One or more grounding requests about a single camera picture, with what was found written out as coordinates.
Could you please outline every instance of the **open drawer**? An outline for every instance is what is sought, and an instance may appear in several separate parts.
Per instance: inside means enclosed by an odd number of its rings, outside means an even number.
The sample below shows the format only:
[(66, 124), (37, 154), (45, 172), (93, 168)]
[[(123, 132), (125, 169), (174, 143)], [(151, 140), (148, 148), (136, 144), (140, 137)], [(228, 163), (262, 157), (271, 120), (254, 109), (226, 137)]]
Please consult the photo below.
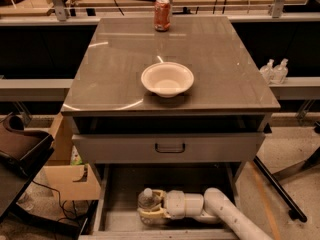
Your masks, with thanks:
[(73, 135), (84, 161), (93, 163), (193, 163), (252, 160), (264, 134)]
[(238, 239), (222, 222), (210, 225), (184, 218), (150, 226), (137, 212), (138, 195), (145, 188), (203, 194), (210, 187), (236, 203), (226, 163), (106, 166), (92, 234), (79, 239)]

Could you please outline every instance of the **white bowl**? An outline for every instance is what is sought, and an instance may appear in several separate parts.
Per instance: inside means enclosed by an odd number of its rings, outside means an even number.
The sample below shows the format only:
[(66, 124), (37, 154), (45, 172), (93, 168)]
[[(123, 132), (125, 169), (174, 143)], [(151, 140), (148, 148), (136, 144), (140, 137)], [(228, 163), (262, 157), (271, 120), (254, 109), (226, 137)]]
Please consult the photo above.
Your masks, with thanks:
[(162, 62), (147, 67), (141, 76), (144, 87), (164, 98), (171, 98), (188, 90), (194, 81), (192, 72), (185, 66)]

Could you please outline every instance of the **soda can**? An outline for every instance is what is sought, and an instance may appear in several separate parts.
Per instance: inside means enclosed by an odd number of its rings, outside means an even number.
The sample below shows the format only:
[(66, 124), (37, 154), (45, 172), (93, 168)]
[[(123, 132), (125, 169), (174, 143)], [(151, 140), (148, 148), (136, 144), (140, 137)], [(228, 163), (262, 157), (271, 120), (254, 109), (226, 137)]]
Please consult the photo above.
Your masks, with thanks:
[(156, 0), (154, 5), (154, 28), (167, 31), (170, 27), (170, 1)]

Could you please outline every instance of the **black bag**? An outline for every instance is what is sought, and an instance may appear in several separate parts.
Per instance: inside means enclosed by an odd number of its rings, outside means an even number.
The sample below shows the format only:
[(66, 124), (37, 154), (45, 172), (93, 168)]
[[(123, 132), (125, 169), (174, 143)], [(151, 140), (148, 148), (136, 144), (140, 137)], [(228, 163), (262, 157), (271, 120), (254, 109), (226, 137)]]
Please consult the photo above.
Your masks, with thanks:
[(25, 130), (20, 117), (9, 114), (0, 122), (0, 161), (20, 176), (29, 176), (53, 142), (40, 130)]

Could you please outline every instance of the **white bottle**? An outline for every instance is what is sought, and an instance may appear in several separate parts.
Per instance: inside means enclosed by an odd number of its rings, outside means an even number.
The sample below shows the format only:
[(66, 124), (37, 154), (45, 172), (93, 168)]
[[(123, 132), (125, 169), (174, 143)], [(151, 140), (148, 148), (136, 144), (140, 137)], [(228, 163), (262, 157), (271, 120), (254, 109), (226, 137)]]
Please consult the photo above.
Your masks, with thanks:
[(282, 84), (288, 74), (287, 59), (283, 59), (280, 65), (272, 69), (271, 83)]
[(267, 65), (264, 65), (260, 68), (260, 73), (263, 76), (264, 80), (266, 80), (267, 83), (270, 83), (270, 77), (271, 77), (271, 71), (273, 67), (274, 60), (270, 59)]

